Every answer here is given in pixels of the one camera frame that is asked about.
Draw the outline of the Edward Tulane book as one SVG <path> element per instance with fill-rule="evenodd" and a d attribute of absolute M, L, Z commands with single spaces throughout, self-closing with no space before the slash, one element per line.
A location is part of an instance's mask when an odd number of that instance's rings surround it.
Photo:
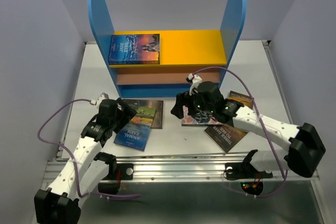
<path fill-rule="evenodd" d="M 248 106 L 250 109 L 252 109 L 254 106 L 252 98 L 242 93 L 230 91 L 227 98 L 243 103 L 245 106 Z"/>

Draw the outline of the Animal Farm book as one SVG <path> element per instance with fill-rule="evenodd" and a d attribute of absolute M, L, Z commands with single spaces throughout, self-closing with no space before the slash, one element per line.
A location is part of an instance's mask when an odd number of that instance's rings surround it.
<path fill-rule="evenodd" d="M 115 137 L 114 144 L 144 151 L 150 132 L 152 119 L 149 123 L 136 124 L 129 122 Z"/>

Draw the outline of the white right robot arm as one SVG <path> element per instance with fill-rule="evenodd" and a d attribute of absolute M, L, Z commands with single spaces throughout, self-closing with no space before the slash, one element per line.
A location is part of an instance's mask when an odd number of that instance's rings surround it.
<path fill-rule="evenodd" d="M 280 146 L 283 161 L 297 175 L 310 178 L 317 169 L 326 149 L 316 128 L 304 123 L 302 126 L 288 124 L 261 115 L 256 108 L 241 102 L 225 99 L 219 87 L 210 81 L 198 81 L 186 92 L 176 95 L 171 114 L 179 119 L 187 108 L 189 115 L 205 112 L 216 121 L 238 130 L 251 132 Z"/>

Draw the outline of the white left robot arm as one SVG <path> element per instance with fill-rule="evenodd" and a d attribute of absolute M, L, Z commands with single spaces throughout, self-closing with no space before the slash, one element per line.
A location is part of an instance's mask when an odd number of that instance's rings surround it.
<path fill-rule="evenodd" d="M 70 158 L 52 183 L 34 197 L 37 223 L 77 223 L 82 206 L 91 195 L 118 201 L 140 197 L 100 193 L 96 189 L 104 178 L 118 173 L 116 157 L 102 150 L 105 143 L 136 116 L 136 110 L 123 99 L 109 99 L 105 93 L 89 103 L 97 108 L 97 114 L 83 128 L 74 151 L 57 144 Z"/>

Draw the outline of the Little Women book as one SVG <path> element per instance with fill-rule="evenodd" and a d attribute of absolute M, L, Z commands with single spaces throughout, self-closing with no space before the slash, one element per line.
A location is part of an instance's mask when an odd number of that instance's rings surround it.
<path fill-rule="evenodd" d="M 181 126 L 213 126 L 222 125 L 206 112 L 197 112 L 195 115 L 188 114 L 188 108 L 183 106 L 183 118 Z"/>

